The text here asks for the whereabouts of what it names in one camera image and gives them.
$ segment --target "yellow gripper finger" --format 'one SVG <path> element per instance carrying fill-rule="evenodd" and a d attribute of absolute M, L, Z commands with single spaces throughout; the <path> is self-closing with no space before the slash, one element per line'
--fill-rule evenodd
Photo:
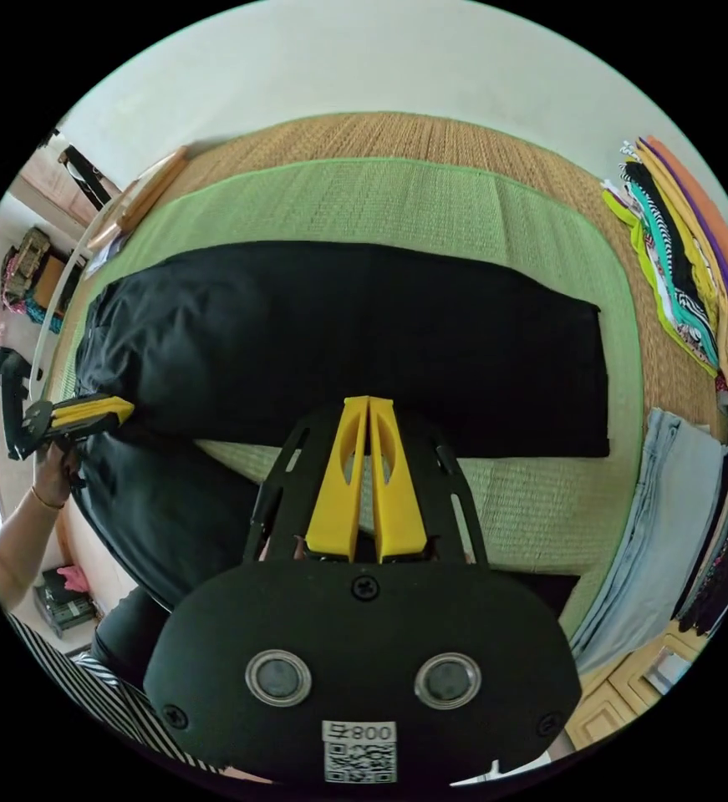
<path fill-rule="evenodd" d="M 372 451 L 374 543 L 378 562 L 419 555 L 427 535 L 405 458 L 394 403 L 369 399 L 369 447 Z M 389 466 L 389 477 L 384 470 Z"/>
<path fill-rule="evenodd" d="M 343 557 L 349 562 L 355 558 L 368 406 L 368 396 L 344 400 L 339 430 L 308 526 L 306 542 L 314 554 Z M 348 482 L 344 470 L 353 455 Z"/>
<path fill-rule="evenodd" d="M 84 421 L 100 418 L 109 413 L 118 416 L 119 424 L 132 415 L 135 407 L 129 401 L 124 401 L 114 395 L 110 398 L 100 398 L 97 401 L 83 401 L 81 404 L 70 404 L 57 407 L 52 411 L 52 429 L 59 429 L 71 424 L 83 423 Z"/>

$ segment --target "green tatami mat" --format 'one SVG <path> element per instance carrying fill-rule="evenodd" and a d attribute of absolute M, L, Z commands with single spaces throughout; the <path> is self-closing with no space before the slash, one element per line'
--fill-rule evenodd
<path fill-rule="evenodd" d="M 576 211 L 502 175 L 400 159 L 310 161 L 238 175 L 154 211 L 125 249 L 77 292 L 92 300 L 108 283 L 178 252 L 255 240 L 365 241 L 478 259 L 512 267 L 600 307 L 611 455 L 461 461 L 494 565 L 581 575 L 561 618 L 570 636 L 597 595 L 623 534 L 643 431 L 634 304 L 603 235 Z M 305 280 L 311 280 L 309 273 Z M 66 319 L 64 326 L 70 325 L 76 331 L 59 398 L 74 391 L 84 314 Z M 559 347 L 567 359 L 567 344 Z M 522 387 L 507 392 L 516 396 L 517 414 L 504 425 L 545 425 L 523 418 Z M 254 446 L 201 445 L 256 480 L 276 454 Z M 364 525 L 371 526 L 369 492 L 370 485 L 362 510 Z"/>

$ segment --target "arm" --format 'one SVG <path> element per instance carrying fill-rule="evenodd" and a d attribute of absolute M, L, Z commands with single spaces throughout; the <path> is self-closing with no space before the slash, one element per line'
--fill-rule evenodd
<path fill-rule="evenodd" d="M 59 511 L 70 494 L 69 476 L 76 470 L 68 455 L 52 445 L 35 457 L 32 489 L 0 530 L 0 604 L 12 610 L 40 572 L 43 553 Z"/>

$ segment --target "qr code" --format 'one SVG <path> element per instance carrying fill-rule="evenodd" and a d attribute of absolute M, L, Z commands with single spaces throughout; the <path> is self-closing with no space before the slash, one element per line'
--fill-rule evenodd
<path fill-rule="evenodd" d="M 325 744 L 324 778 L 329 783 L 394 783 L 397 744 Z"/>

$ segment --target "screw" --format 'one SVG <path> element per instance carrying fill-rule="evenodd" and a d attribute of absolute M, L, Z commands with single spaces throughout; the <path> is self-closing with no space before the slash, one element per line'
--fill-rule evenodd
<path fill-rule="evenodd" d="M 188 726 L 188 717 L 173 704 L 163 706 L 163 718 L 174 729 L 185 729 Z"/>
<path fill-rule="evenodd" d="M 359 602 L 371 602 L 380 593 L 380 587 L 373 576 L 356 576 L 353 579 L 353 596 Z"/>
<path fill-rule="evenodd" d="M 549 738 L 552 733 L 559 733 L 564 725 L 564 717 L 560 713 L 548 713 L 542 716 L 537 724 L 537 735 Z"/>

